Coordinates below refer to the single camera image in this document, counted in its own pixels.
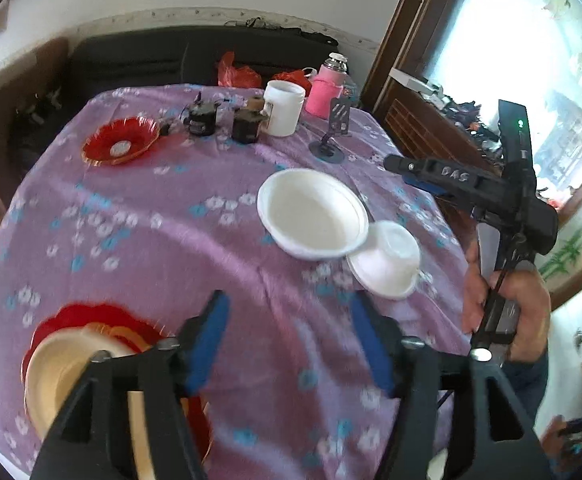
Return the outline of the person's right hand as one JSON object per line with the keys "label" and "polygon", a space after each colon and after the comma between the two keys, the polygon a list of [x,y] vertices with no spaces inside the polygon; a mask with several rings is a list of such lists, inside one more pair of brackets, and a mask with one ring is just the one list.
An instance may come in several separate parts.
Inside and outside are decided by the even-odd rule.
{"label": "person's right hand", "polygon": [[[475,332],[482,322],[487,293],[497,284],[499,272],[485,280],[480,273],[480,249],[472,240],[466,250],[468,270],[464,276],[461,329]],[[502,282],[499,293],[518,304],[518,328],[510,346],[509,360],[533,363],[545,353],[550,328],[551,299],[545,282],[537,271],[511,271]]]}

